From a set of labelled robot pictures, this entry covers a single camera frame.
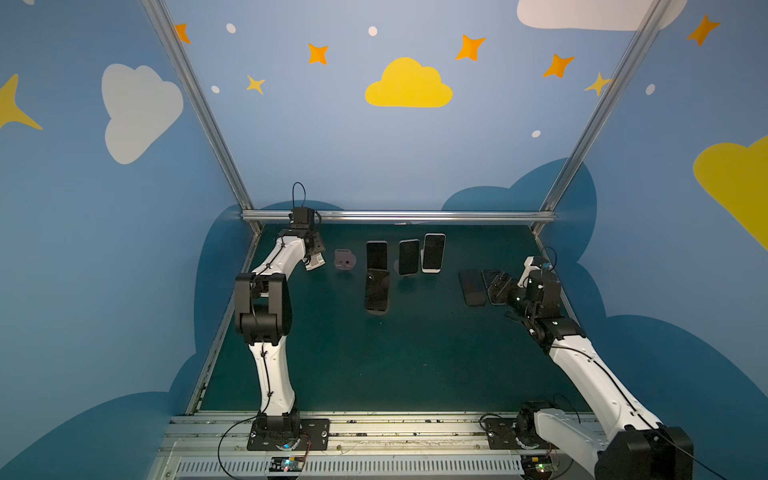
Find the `white phone stand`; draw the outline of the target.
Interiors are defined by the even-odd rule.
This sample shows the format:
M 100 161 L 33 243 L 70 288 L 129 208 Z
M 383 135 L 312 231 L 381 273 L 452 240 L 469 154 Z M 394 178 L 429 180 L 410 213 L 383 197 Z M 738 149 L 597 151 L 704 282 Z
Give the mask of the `white phone stand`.
M 307 271 L 312 271 L 322 267 L 325 264 L 325 260 L 322 253 L 308 254 L 304 258 L 304 266 Z

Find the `purple phone stand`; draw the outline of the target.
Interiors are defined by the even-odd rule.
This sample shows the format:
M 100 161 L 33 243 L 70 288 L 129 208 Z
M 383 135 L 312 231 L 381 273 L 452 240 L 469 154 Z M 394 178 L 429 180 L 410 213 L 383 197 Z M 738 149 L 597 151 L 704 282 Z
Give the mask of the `purple phone stand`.
M 337 270 L 352 270 L 356 266 L 356 263 L 356 255 L 350 249 L 336 249 L 334 251 L 334 267 Z

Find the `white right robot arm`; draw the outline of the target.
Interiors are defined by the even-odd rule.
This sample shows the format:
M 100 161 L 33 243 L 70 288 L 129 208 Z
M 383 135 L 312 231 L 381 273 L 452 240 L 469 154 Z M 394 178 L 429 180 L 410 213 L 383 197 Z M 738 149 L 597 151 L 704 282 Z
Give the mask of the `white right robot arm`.
M 601 359 L 580 324 L 563 314 L 561 283 L 552 270 L 531 258 L 509 289 L 507 303 L 603 430 L 587 429 L 551 402 L 526 402 L 515 421 L 520 447 L 557 447 L 596 479 L 692 478 L 691 438 L 646 409 Z

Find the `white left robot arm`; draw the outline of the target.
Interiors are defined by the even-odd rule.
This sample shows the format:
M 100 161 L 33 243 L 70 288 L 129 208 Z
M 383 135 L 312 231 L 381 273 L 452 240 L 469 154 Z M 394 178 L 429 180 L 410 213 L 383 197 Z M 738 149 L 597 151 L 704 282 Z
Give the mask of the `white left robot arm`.
M 296 393 L 286 354 L 293 322 L 288 281 L 298 265 L 311 271 L 325 264 L 325 246 L 310 207 L 295 207 L 265 260 L 236 277 L 234 326 L 254 357 L 261 400 L 254 418 L 259 434 L 293 439 L 300 435 Z

